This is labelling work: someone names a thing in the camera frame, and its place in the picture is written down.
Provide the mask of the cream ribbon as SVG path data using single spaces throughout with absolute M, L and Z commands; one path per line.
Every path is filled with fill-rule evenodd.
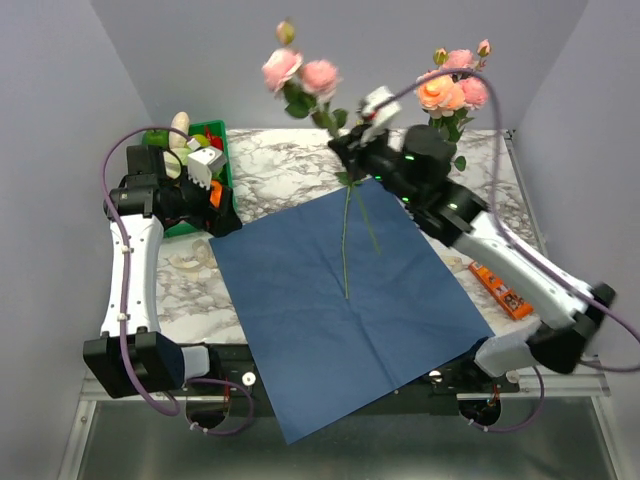
M 197 274 L 202 270 L 217 268 L 213 250 L 208 241 L 196 240 L 191 245 L 192 252 L 185 258 L 173 254 L 168 258 L 169 264 L 185 274 Z

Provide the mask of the blue wrapping paper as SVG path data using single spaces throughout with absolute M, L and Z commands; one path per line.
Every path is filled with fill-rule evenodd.
M 467 352 L 491 329 L 396 198 L 372 180 L 213 239 L 287 443 Z

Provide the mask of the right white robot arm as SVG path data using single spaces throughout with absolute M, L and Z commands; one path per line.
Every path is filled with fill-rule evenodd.
M 429 237 L 452 247 L 488 268 L 533 306 L 537 324 L 477 343 L 460 379 L 480 392 L 510 370 L 541 365 L 568 375 L 599 330 L 604 315 L 590 306 L 596 300 L 610 306 L 615 291 L 563 273 L 539 252 L 508 244 L 498 233 L 488 204 L 467 187 L 450 179 L 454 146 L 433 127 L 410 127 L 399 150 L 383 132 L 365 143 L 365 128 L 329 141 L 350 180 L 371 176 L 399 198 L 417 226 Z

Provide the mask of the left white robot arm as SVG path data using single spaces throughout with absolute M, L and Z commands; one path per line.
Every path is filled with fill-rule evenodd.
M 83 359 L 115 399 L 174 391 L 186 382 L 212 394 L 222 380 L 215 349 L 180 345 L 161 332 L 157 263 L 166 230 L 181 222 L 213 237 L 241 229 L 233 190 L 217 177 L 227 157 L 200 147 L 178 162 L 176 177 L 160 147 L 130 146 L 126 158 L 127 173 L 104 203 L 113 246 L 109 304 L 99 337 L 83 345 Z

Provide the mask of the orange fruit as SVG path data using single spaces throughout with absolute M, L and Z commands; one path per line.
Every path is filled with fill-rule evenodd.
M 212 180 L 210 184 L 209 201 L 213 207 L 215 208 L 220 207 L 223 192 L 224 192 L 223 185 L 218 180 Z

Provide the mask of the green plastic basket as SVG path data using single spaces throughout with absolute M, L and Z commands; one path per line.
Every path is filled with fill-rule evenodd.
M 218 180 L 221 184 L 227 185 L 229 187 L 233 187 L 233 172 L 231 166 L 231 154 L 229 151 L 229 143 L 227 140 L 227 132 L 226 125 L 222 120 L 211 120 L 207 122 L 201 123 L 191 123 L 189 127 L 189 135 L 193 136 L 194 134 L 202 134 L 205 135 L 204 128 L 208 126 L 211 132 L 222 138 L 224 142 L 224 153 L 228 158 L 228 163 L 215 174 L 215 179 Z M 165 231 L 166 238 L 172 238 L 187 234 L 195 233 L 197 229 L 187 223 L 186 221 L 182 221 L 181 223 L 173 225 L 171 228 Z

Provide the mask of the green lettuce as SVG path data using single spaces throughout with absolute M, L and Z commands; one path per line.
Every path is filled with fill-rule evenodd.
M 165 149 L 163 157 L 165 162 L 166 174 L 171 179 L 180 177 L 182 168 L 187 165 L 187 157 L 192 152 L 189 148 Z

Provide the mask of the red chili pepper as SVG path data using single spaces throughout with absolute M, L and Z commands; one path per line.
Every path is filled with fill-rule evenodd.
M 204 131 L 205 137 L 209 141 L 209 144 L 220 151 L 224 151 L 224 142 L 222 138 L 214 135 L 208 126 L 204 128 Z

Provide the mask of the lime green fruit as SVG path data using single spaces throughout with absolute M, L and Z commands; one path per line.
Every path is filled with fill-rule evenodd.
M 208 147 L 211 145 L 209 139 L 202 134 L 194 134 L 193 138 L 198 142 L 201 147 Z

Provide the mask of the white radish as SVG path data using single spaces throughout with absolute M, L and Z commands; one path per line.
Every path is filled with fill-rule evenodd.
M 173 128 L 173 131 L 169 133 L 168 137 L 169 148 L 185 148 L 187 146 L 190 127 L 189 115 L 184 111 L 176 113 L 171 121 L 170 127 Z

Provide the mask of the orange snack packet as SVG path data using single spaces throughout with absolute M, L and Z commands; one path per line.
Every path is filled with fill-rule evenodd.
M 523 320 L 534 312 L 533 307 L 508 287 L 498 276 L 485 266 L 472 262 L 468 270 L 489 292 L 492 298 L 514 321 Z

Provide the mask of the aluminium frame bar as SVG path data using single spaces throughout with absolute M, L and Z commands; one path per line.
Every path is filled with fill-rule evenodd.
M 557 374 L 543 367 L 538 370 L 543 379 L 546 398 L 607 397 L 611 394 L 605 375 L 593 369 L 579 366 L 572 375 Z M 501 398 L 539 396 L 540 384 L 532 368 L 518 370 L 516 377 L 518 383 L 498 383 Z M 112 398 L 94 376 L 88 374 L 81 388 L 80 400 L 111 401 Z

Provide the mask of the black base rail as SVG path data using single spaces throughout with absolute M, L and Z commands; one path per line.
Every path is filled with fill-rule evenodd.
M 235 382 L 250 394 L 246 397 L 236 388 L 226 385 L 197 383 L 191 380 L 178 394 L 187 399 L 187 415 L 197 420 L 211 420 L 215 414 L 244 416 L 249 403 L 254 403 L 254 416 L 273 417 L 275 412 L 268 399 L 248 346 L 241 344 L 210 344 L 213 352 L 209 378 Z M 462 357 L 433 370 L 356 410 L 356 415 L 429 414 L 453 416 L 458 413 L 482 425 L 497 422 L 501 400 L 521 391 L 515 372 L 491 379 L 475 369 L 465 373 L 470 362 Z

